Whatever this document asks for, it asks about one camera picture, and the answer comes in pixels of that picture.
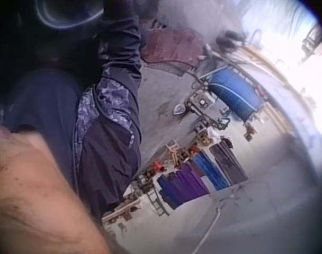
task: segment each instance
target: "blue barrel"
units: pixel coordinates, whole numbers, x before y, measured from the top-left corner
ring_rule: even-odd
[[[212,75],[208,90],[215,93],[244,122],[263,104],[255,89],[229,68]]]

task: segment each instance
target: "person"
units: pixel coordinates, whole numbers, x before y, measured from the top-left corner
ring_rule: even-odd
[[[0,248],[126,253],[102,227],[140,166],[141,43],[132,0],[105,0],[98,84],[38,69],[9,94],[0,126]]]

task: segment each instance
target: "hose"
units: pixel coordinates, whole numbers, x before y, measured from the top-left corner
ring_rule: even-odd
[[[191,254],[196,254],[198,253],[199,249],[201,248],[201,246],[204,244],[204,242],[206,241],[207,237],[209,236],[210,232],[212,231],[213,227],[215,226],[216,222],[218,221],[218,219],[220,218],[221,215],[221,209],[217,208],[216,209],[216,215],[212,221],[212,223],[210,224],[209,228],[207,229],[206,233],[203,235],[201,241],[199,242],[198,246],[191,252]]]

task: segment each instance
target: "white wire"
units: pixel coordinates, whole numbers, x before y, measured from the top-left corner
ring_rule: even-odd
[[[204,244],[204,242],[206,241],[207,237],[209,236],[210,232],[212,231],[213,227],[215,226],[216,222],[218,221],[218,219],[220,218],[221,215],[221,209],[217,208],[217,213],[215,215],[214,220],[212,221],[211,225],[209,226],[209,228],[207,229],[206,233],[204,234],[204,236],[202,237],[200,243],[198,244],[198,246],[191,252],[191,254],[196,254],[198,253],[199,249],[201,248],[201,246]]]

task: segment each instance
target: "human skin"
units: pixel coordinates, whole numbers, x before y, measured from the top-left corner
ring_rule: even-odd
[[[0,248],[5,253],[110,253],[38,133],[0,128]]]

